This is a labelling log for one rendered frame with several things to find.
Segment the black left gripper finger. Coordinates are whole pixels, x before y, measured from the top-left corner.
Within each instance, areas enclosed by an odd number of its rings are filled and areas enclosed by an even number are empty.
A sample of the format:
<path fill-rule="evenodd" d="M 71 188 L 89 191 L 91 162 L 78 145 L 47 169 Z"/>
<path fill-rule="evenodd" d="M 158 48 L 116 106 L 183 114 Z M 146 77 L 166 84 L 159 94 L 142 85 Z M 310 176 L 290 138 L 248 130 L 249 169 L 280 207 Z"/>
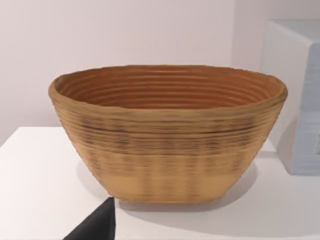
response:
<path fill-rule="evenodd" d="M 115 199 L 108 197 L 63 240 L 115 240 Z"/>

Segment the brown woven basket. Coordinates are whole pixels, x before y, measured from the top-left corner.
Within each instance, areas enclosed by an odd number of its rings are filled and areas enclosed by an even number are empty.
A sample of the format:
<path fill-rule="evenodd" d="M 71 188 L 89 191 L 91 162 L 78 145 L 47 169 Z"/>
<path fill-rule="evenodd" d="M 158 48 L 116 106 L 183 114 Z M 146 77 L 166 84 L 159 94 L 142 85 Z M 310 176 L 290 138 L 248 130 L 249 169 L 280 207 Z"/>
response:
<path fill-rule="evenodd" d="M 210 65 L 108 66 L 48 88 L 76 152 L 113 197 L 207 203 L 252 164 L 288 97 L 260 72 Z"/>

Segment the pale grey box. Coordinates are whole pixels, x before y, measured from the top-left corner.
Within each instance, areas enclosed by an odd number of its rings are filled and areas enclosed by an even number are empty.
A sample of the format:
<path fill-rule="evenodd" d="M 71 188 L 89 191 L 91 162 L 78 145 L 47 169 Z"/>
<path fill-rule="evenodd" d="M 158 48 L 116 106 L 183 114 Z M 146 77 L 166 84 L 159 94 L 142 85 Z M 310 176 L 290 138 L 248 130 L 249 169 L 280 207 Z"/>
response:
<path fill-rule="evenodd" d="M 260 71 L 282 80 L 288 97 L 269 139 L 291 175 L 320 176 L 320 19 L 274 19 Z"/>

